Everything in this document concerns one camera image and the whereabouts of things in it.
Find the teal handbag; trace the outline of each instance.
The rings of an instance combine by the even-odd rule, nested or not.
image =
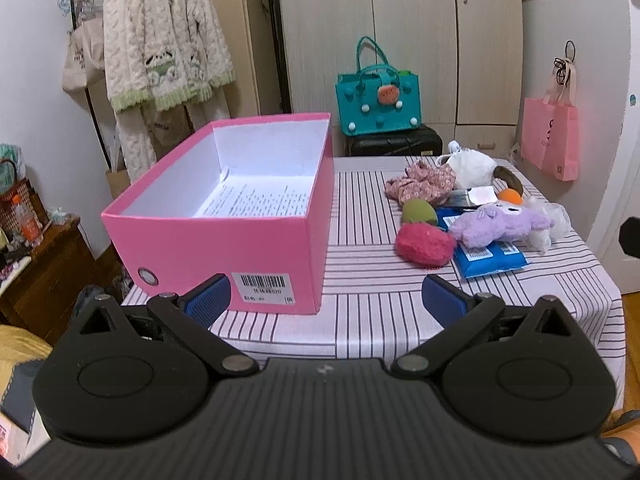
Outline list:
[[[364,41],[375,47],[381,64],[360,67]],[[348,136],[378,134],[417,128],[420,116],[418,76],[389,65],[385,53],[369,36],[356,47],[357,72],[340,74],[335,84],[340,127]]]

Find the green makeup sponge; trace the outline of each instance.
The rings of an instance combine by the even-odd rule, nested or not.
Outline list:
[[[402,223],[413,224],[416,222],[438,225],[438,216],[433,207],[421,198],[411,198],[402,207]]]

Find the white pom-pom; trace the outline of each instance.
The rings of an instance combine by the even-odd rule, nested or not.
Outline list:
[[[452,140],[449,143],[448,148],[449,148],[449,153],[457,153],[462,151],[462,146],[460,146],[460,143],[457,140]]]

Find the purple plush toy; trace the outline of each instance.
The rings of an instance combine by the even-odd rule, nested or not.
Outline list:
[[[470,249],[487,247],[494,240],[515,242],[531,231],[553,227],[553,220],[544,214],[508,202],[480,206],[456,219],[449,233]]]

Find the pink box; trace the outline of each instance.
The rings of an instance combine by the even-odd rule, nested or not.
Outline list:
[[[102,221],[147,294],[217,272],[233,310],[315,314],[334,196],[330,114],[216,121],[121,194]]]

